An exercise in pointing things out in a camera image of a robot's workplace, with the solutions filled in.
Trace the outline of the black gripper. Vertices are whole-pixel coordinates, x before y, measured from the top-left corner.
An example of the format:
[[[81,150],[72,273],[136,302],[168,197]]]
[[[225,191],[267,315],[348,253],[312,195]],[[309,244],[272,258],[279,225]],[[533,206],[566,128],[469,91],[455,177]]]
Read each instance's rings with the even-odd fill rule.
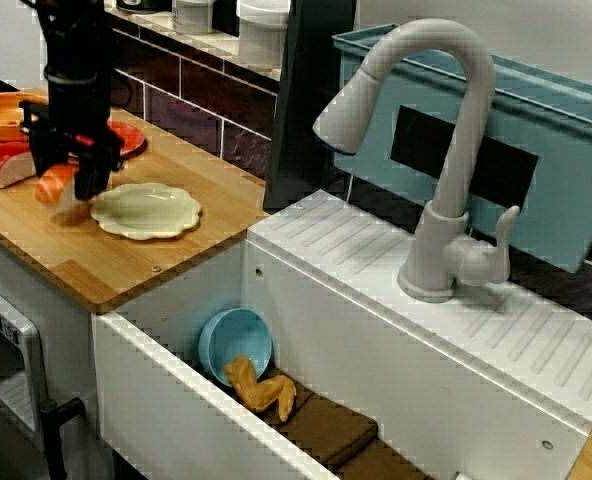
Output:
[[[121,156],[124,141],[109,126],[112,80],[109,74],[91,79],[48,79],[45,99],[19,102],[34,168],[43,176],[55,165],[78,158],[75,197],[88,201],[107,188],[113,159]]]

